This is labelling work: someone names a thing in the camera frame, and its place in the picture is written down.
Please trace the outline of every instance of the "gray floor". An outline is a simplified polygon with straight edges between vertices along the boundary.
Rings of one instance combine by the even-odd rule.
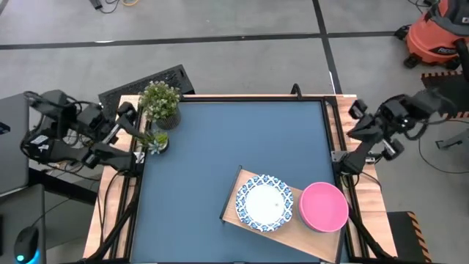
[[[328,32],[392,31],[420,15],[406,0],[320,0],[320,6]],[[0,14],[0,45],[318,32],[309,0],[141,0],[111,15],[86,0],[9,0]],[[421,73],[443,70],[404,69],[404,43],[392,37],[334,38],[330,46],[343,93],[357,94],[371,109],[422,89]],[[333,92],[321,39],[303,39],[1,50],[0,98],[62,89],[97,101],[101,92],[178,64],[199,94],[288,92],[295,82],[303,92]],[[464,128],[431,127],[423,154],[442,169],[469,170],[466,146],[443,152],[433,143]],[[466,263],[469,175],[437,172],[421,160],[416,142],[402,142],[401,157],[377,165],[387,209],[416,212],[435,262]],[[48,196],[48,207],[60,200]],[[48,215],[49,263],[81,257],[91,214],[91,206],[66,203]]]

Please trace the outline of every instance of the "small succulent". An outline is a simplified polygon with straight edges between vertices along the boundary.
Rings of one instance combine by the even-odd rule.
[[[146,112],[149,121],[166,119],[177,111],[180,90],[170,87],[164,81],[151,81],[140,95],[139,105]]]
[[[160,154],[160,151],[168,144],[168,139],[166,132],[153,131],[147,132],[145,137],[139,139],[139,141],[144,147],[148,147],[150,154],[153,155],[155,153]]]

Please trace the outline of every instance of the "black metal stand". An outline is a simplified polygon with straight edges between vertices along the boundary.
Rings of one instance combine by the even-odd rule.
[[[84,202],[89,205],[95,205],[97,194],[87,188],[68,183],[64,180],[57,179],[44,172],[29,168],[29,186],[42,184],[44,189],[53,194],[73,199],[75,201]]]
[[[440,150],[447,150],[451,146],[456,144],[462,144],[465,141],[469,141],[469,129],[457,134],[456,136],[452,136],[446,140],[438,140],[435,143]]]

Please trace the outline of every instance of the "table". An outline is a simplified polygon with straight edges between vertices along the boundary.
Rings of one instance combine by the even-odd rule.
[[[11,129],[0,135],[0,196],[43,184],[48,192],[90,205],[95,203],[95,192],[29,168],[29,159],[20,150],[21,140],[29,129],[29,106],[23,94],[0,99],[0,120]]]
[[[44,187],[40,184],[25,188],[5,197],[0,197],[0,226],[3,237],[3,255],[0,263],[14,263],[13,247],[18,233],[28,227],[44,212]],[[39,230],[39,258],[35,264],[46,264],[45,261],[45,219],[42,217],[35,224]]]
[[[302,99],[310,100],[312,98],[326,98],[327,101],[330,103],[325,105],[324,112],[325,117],[322,117],[321,115],[316,114],[316,119],[317,118],[322,118],[324,120],[328,120],[330,127],[325,128],[325,125],[322,126],[321,130],[323,131],[323,134],[326,134],[329,132],[331,135],[331,140],[329,144],[334,147],[334,149],[339,150],[341,149],[340,146],[340,138],[339,135],[340,133],[343,133],[343,131],[348,131],[351,129],[354,124],[355,120],[351,119],[348,116],[348,108],[352,104],[352,102],[356,99],[355,96],[353,95],[337,95],[337,96],[329,96],[329,95],[303,95]],[[124,101],[130,101],[131,103],[134,104],[134,106],[137,106],[138,103],[138,96],[122,96],[121,97],[121,103]],[[258,241],[261,245],[267,245],[265,248],[268,249],[269,254],[273,255],[276,257],[277,261],[282,261],[282,254],[280,253],[291,253],[290,256],[293,257],[288,257],[286,261],[318,261],[317,258],[312,257],[309,254],[299,252],[295,249],[288,248],[286,246],[283,246],[279,243],[269,241],[265,238],[262,238],[256,234],[253,234],[254,236],[249,236],[249,232],[244,231],[240,229],[239,227],[232,226],[231,224],[224,224],[223,227],[219,227],[218,224],[217,227],[214,227],[215,229],[219,229],[218,231],[213,231],[210,230],[207,225],[204,225],[202,229],[206,234],[209,234],[210,240],[212,241],[210,244],[211,246],[218,246],[215,248],[213,251],[218,252],[217,254],[214,254],[215,259],[209,259],[210,256],[208,256],[208,250],[201,248],[200,243],[201,240],[196,240],[195,237],[197,234],[190,234],[187,233],[189,230],[193,232],[193,229],[190,228],[185,228],[184,226],[181,226],[181,221],[182,219],[181,215],[179,213],[180,217],[174,217],[172,220],[176,219],[177,224],[173,225],[168,225],[169,220],[167,218],[170,218],[170,216],[165,215],[163,220],[161,218],[156,217],[156,215],[153,213],[154,210],[159,210],[160,212],[164,213],[178,213],[175,211],[174,208],[170,205],[168,205],[171,201],[172,203],[176,203],[178,205],[183,205],[184,203],[187,204],[190,202],[188,199],[182,199],[178,198],[177,195],[175,195],[175,191],[173,193],[166,192],[164,193],[164,197],[160,197],[160,202],[155,202],[151,203],[150,202],[150,197],[152,196],[151,191],[145,191],[145,186],[152,186],[153,192],[155,193],[163,193],[165,189],[170,188],[171,190],[174,190],[174,187],[171,188],[174,184],[177,183],[177,181],[182,181],[182,179],[174,179],[173,177],[151,177],[149,175],[154,175],[155,173],[148,173],[151,172],[153,169],[159,170],[159,172],[165,173],[188,173],[189,168],[192,168],[192,173],[197,175],[198,177],[204,176],[205,174],[209,174],[210,170],[207,172],[208,168],[205,166],[207,163],[201,164],[200,166],[195,166],[197,163],[203,161],[203,157],[200,157],[201,155],[196,155],[196,152],[194,150],[200,149],[203,150],[201,153],[204,153],[206,151],[207,147],[210,148],[215,148],[217,147],[216,144],[210,143],[210,142],[218,142],[218,143],[223,143],[223,146],[236,146],[236,144],[246,144],[246,142],[252,143],[255,140],[253,140],[250,137],[242,137],[242,136],[228,136],[223,137],[220,135],[223,135],[223,133],[217,133],[216,135],[211,134],[210,136],[207,136],[208,130],[207,128],[213,127],[213,124],[210,124],[211,122],[214,122],[213,120],[216,120],[217,124],[219,126],[215,126],[217,130],[220,128],[223,128],[222,131],[229,132],[228,130],[235,129],[235,126],[230,125],[229,122],[230,120],[233,121],[233,119],[237,119],[238,122],[241,122],[242,124],[242,131],[245,131],[245,128],[252,128],[253,125],[258,125],[253,122],[252,118],[249,118],[252,113],[257,113],[258,111],[263,112],[263,113],[270,113],[273,116],[276,117],[281,117],[282,118],[282,124],[276,124],[279,128],[282,129],[271,129],[269,130],[269,134],[275,134],[276,136],[299,136],[300,138],[306,138],[306,134],[304,133],[303,130],[297,129],[294,130],[293,128],[298,128],[298,125],[307,123],[308,121],[311,121],[311,113],[313,112],[318,112],[322,111],[322,109],[317,106],[307,106],[307,104],[301,104],[301,103],[294,103],[296,100],[298,100],[297,95],[186,95],[185,100],[186,101],[194,101],[196,100],[197,103],[201,103],[202,107],[199,107],[198,109],[191,108],[190,111],[185,110],[186,105],[189,106],[191,103],[189,102],[184,102],[181,103],[181,110],[182,110],[182,122],[178,128],[176,128],[174,131],[170,132],[170,150],[165,153],[168,154],[167,157],[158,157],[158,156],[152,156],[147,158],[147,163],[145,165],[145,172],[144,172],[144,177],[143,177],[143,183],[141,187],[141,193],[140,193],[140,203],[139,203],[139,212],[137,217],[132,218],[126,226],[123,228],[121,235],[119,237],[119,240],[115,243],[114,247],[111,249],[109,252],[110,255],[107,257],[132,257],[133,262],[156,262],[156,261],[183,261],[183,260],[191,260],[191,261],[215,261],[215,260],[227,260],[227,261],[272,261],[271,258],[267,259],[266,254],[264,253],[259,253],[259,254],[246,254],[247,249],[252,249],[252,248],[243,248],[243,245],[240,245],[237,241],[234,241],[233,236],[239,236],[236,239],[240,240],[246,240],[246,238]],[[244,104],[248,106],[247,109],[243,109],[242,111],[230,111],[229,118],[226,115],[220,115],[219,113],[223,113],[221,110],[223,109],[217,109],[218,107],[225,108],[225,106],[228,107],[234,107],[235,103],[213,103],[213,101],[239,101],[243,100],[245,101]],[[269,106],[269,103],[272,104],[272,101],[280,101],[280,100],[287,100],[289,102],[283,102],[283,103],[274,103],[276,106],[269,106],[267,109],[259,109],[256,107],[256,105],[259,105],[259,103],[254,103],[252,101],[264,101],[262,103],[264,106]],[[288,107],[285,107],[282,111],[279,111],[277,109],[277,106],[282,105],[282,107],[286,106],[288,104]],[[296,108],[295,114],[288,114],[289,109],[291,108]],[[195,116],[200,117],[200,116],[206,116],[206,114],[215,114],[215,116],[212,116],[211,118],[208,119],[202,119],[198,120],[200,123],[200,127],[202,129],[198,129],[196,126],[190,125],[191,121],[186,120],[186,119],[191,119],[195,118]],[[257,120],[261,121],[264,125],[268,124],[268,118],[266,120]],[[183,128],[189,125],[190,128],[195,129],[192,131],[192,133],[183,133]],[[144,122],[141,123],[141,128],[144,128]],[[309,126],[309,132],[312,132],[315,128],[314,126]],[[258,136],[259,133],[257,130],[254,132],[255,136]],[[327,147],[327,139],[325,139],[324,135],[319,135],[319,136],[314,136],[312,137],[313,139],[318,139],[316,141],[311,140],[311,135],[309,138],[309,144],[313,142],[314,144],[321,145],[321,147],[317,147],[316,152],[314,153],[308,153],[308,151],[311,151],[311,148],[306,148],[306,147],[301,147],[298,145],[296,142],[293,142],[291,146],[288,144],[282,144],[280,143],[281,147],[276,148],[275,145],[273,145],[268,152],[265,151],[265,148],[250,148],[251,152],[254,152],[257,156],[261,156],[260,154],[263,155],[269,155],[269,158],[274,160],[274,162],[271,162],[269,164],[269,168],[276,173],[276,175],[280,174],[282,177],[285,177],[285,175],[288,175],[288,171],[284,169],[285,164],[291,164],[297,162],[298,160],[301,160],[301,162],[297,162],[295,165],[298,165],[301,167],[301,169],[304,170],[311,170],[310,165],[308,165],[306,162],[304,162],[304,158],[301,158],[302,155],[296,155],[293,150],[296,150],[298,148],[301,149],[301,152],[303,154],[312,154],[315,155],[315,158],[320,159],[318,163],[315,163],[317,166],[322,167],[322,171],[327,174],[327,172],[331,172],[331,168],[327,167],[326,165],[330,166],[330,156],[328,155],[327,151],[328,149],[325,149]],[[226,143],[227,139],[231,139],[234,141],[234,143]],[[266,136],[266,139],[264,138],[259,138],[259,137],[254,137],[254,139],[260,139],[263,142],[271,142],[272,138],[269,139],[269,136]],[[344,137],[344,144],[345,146],[342,147],[347,147],[348,150],[353,150],[355,147],[358,145],[358,141],[349,139],[348,137]],[[118,147],[119,149],[122,150],[129,150],[130,149],[130,143],[131,143],[131,137],[126,135],[125,133],[122,132],[122,134],[119,137],[119,141],[117,142],[115,147]],[[181,145],[191,145],[191,151],[180,151],[178,150]],[[288,154],[290,155],[281,155],[281,152],[278,151],[279,149],[285,150],[285,147],[289,147]],[[177,155],[169,155],[171,152],[177,153]],[[217,162],[214,162],[215,164],[215,171],[220,170],[223,166],[218,166],[219,162],[223,163],[226,160],[232,161],[235,160],[236,158],[240,159],[242,153],[228,153],[228,152],[223,152],[223,155],[227,155],[230,158],[227,159],[221,159],[217,160]],[[210,154],[210,157],[216,158],[216,155]],[[159,165],[156,166],[156,161],[160,158]],[[187,166],[179,166],[175,167],[172,166],[171,163],[174,162],[175,159],[177,159],[177,162],[184,161],[188,162],[189,165]],[[251,171],[258,172],[258,173],[265,173],[266,170],[266,164],[268,162],[262,161],[259,159],[256,159],[253,161],[252,159],[244,159],[243,160],[244,167],[246,169],[250,169]],[[220,178],[215,178],[215,181],[217,181],[216,185],[220,186],[225,186],[224,179],[225,177],[234,177],[234,173],[236,172],[236,167],[229,167],[232,171],[232,175],[221,175]],[[373,177],[376,177],[376,172],[374,170],[373,166],[366,166],[365,167],[365,172],[369,173]],[[108,187],[109,181],[114,175],[115,171],[110,168],[106,167],[104,172],[103,172],[103,179],[102,183],[100,185],[100,200],[103,202],[103,197],[104,193],[106,192],[106,189]],[[188,177],[185,180],[189,180],[191,184],[199,184],[194,178]],[[331,181],[332,178],[325,178],[322,179],[325,181]],[[305,185],[307,183],[311,182],[311,179],[304,178],[304,177],[298,177],[298,178],[291,178],[289,179],[289,184],[292,185]],[[108,198],[108,205],[107,205],[107,212],[106,212],[106,222],[105,222],[105,228],[104,228],[104,233],[107,235],[111,228],[114,226],[114,223],[116,221],[116,216],[119,213],[119,208],[122,208],[124,205],[124,202],[122,201],[129,201],[130,196],[134,190],[134,185],[135,184],[135,179],[132,180],[125,180],[123,177],[118,177],[112,187],[110,188],[109,191],[109,198]],[[186,185],[181,185],[177,183],[180,188],[178,189],[179,192],[181,191],[192,191],[188,189]],[[215,190],[217,193],[217,196],[221,194],[225,194],[225,197],[227,195],[226,190],[221,190],[222,188],[220,187],[220,190]],[[217,207],[219,204],[219,201],[217,199],[207,199],[208,197],[205,197],[203,200],[205,202],[210,203],[210,205],[213,205],[214,207]],[[384,206],[384,201],[382,194],[380,192],[379,186],[377,186],[373,181],[366,179],[365,177],[362,177],[360,180],[360,183],[356,186],[356,198],[358,200],[359,208],[360,208],[360,213],[361,213],[361,218],[365,226],[369,229],[370,233],[374,236],[374,238],[377,240],[378,243],[386,250],[389,254],[391,255],[396,255],[396,250],[394,247],[394,241],[392,238],[391,234],[391,229],[389,227],[386,211],[385,211],[385,206]],[[189,206],[185,207],[188,215],[191,216],[191,220],[194,221],[202,221],[203,219],[200,219],[197,217],[197,213],[200,213],[199,211],[196,210],[197,207],[194,206]],[[90,231],[89,231],[89,236],[88,240],[86,242],[86,247],[84,251],[84,257],[88,257],[91,255],[96,248],[99,246],[99,236],[100,236],[100,226],[99,226],[99,217],[98,211],[97,211],[97,206],[95,206],[95,211],[92,219],[92,223],[90,226]],[[146,224],[145,221],[149,220],[158,220],[160,222],[160,226],[157,224],[143,230],[142,228],[139,229],[139,227],[144,227]],[[177,227],[183,227],[182,229],[186,231],[186,233],[182,234],[179,233],[177,235],[174,235],[175,233],[178,232]],[[358,241],[358,236],[356,233],[356,230],[352,224],[350,224],[350,243],[352,244],[352,254],[354,256],[360,257],[362,255],[362,252],[360,250],[360,244]],[[155,234],[155,232],[160,232],[161,234],[164,235],[159,235],[159,236],[153,236],[154,240],[153,241],[147,241],[151,242],[154,244],[154,246],[151,248],[153,251],[158,251],[158,257],[159,259],[152,259],[152,256],[144,256],[145,254],[150,254],[150,249],[144,250],[144,243],[146,239],[148,239],[148,235]],[[185,235],[185,241],[182,239],[177,238],[178,236]],[[220,247],[217,243],[214,241],[218,242],[223,242],[227,243],[228,245]],[[192,250],[191,247],[195,246],[197,249],[203,249],[200,252],[194,252],[195,250]],[[236,252],[239,254],[232,254],[229,255],[229,251],[227,250],[228,248],[233,249],[236,247]],[[184,253],[189,254],[189,257],[187,259],[183,259],[182,257],[178,256],[184,255],[181,254],[182,251],[181,249],[184,249]],[[190,258],[190,254],[194,254],[197,258]]]

